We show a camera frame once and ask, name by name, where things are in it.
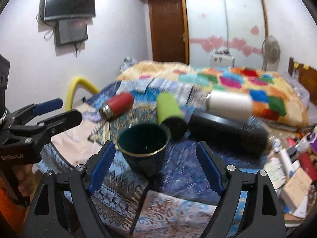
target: screw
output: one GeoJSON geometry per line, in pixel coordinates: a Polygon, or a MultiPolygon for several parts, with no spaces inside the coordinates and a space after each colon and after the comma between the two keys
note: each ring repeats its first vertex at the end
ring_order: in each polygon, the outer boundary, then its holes
{"type": "Polygon", "coordinates": [[[50,176],[50,175],[52,175],[52,173],[53,173],[53,170],[47,170],[44,174],[46,176],[50,176]]]}
{"type": "Polygon", "coordinates": [[[266,176],[266,175],[267,175],[267,173],[266,173],[264,170],[260,170],[260,175],[262,175],[262,176],[266,176]]]}
{"type": "Polygon", "coordinates": [[[32,142],[32,138],[27,138],[25,141],[24,141],[26,144],[29,144],[32,142]]]}
{"type": "Polygon", "coordinates": [[[82,170],[84,170],[85,169],[85,165],[78,165],[78,166],[76,166],[76,170],[77,171],[82,171],[82,170]]]}
{"type": "Polygon", "coordinates": [[[229,171],[235,171],[236,167],[235,167],[234,165],[228,165],[228,166],[227,166],[227,169],[228,169],[229,171]]]}

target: television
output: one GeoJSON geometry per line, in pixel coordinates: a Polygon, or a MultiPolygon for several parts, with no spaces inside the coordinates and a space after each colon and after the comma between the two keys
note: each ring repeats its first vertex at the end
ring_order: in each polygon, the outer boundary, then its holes
{"type": "Polygon", "coordinates": [[[45,0],[44,20],[91,18],[95,16],[95,0],[45,0]]]}

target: yellow hose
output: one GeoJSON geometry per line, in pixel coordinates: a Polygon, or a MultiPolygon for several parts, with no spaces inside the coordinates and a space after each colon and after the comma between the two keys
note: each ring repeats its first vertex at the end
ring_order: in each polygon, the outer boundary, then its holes
{"type": "Polygon", "coordinates": [[[76,77],[72,83],[70,84],[68,94],[67,94],[67,100],[66,100],[66,105],[65,105],[65,111],[69,111],[72,109],[73,101],[74,101],[74,92],[75,88],[78,84],[81,84],[86,87],[88,91],[90,91],[92,94],[97,94],[99,93],[99,89],[96,88],[94,84],[92,84],[90,81],[85,79],[84,77],[76,77]]]}

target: frosted glass panel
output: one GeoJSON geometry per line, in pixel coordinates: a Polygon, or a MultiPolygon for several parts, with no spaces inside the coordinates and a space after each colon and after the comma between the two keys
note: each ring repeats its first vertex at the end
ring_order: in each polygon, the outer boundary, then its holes
{"type": "Polygon", "coordinates": [[[262,69],[265,21],[261,0],[226,0],[229,51],[235,66],[262,69]]]}
{"type": "Polygon", "coordinates": [[[211,55],[227,41],[224,0],[186,0],[189,63],[192,67],[209,67],[211,55]]]}

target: wooden headboard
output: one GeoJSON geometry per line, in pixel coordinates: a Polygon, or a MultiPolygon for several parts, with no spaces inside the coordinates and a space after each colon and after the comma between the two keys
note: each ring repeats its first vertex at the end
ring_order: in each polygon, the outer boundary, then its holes
{"type": "Polygon", "coordinates": [[[288,72],[291,76],[293,76],[295,71],[298,71],[299,83],[309,91],[310,101],[317,105],[317,70],[311,66],[295,62],[294,58],[290,57],[288,72]]]}

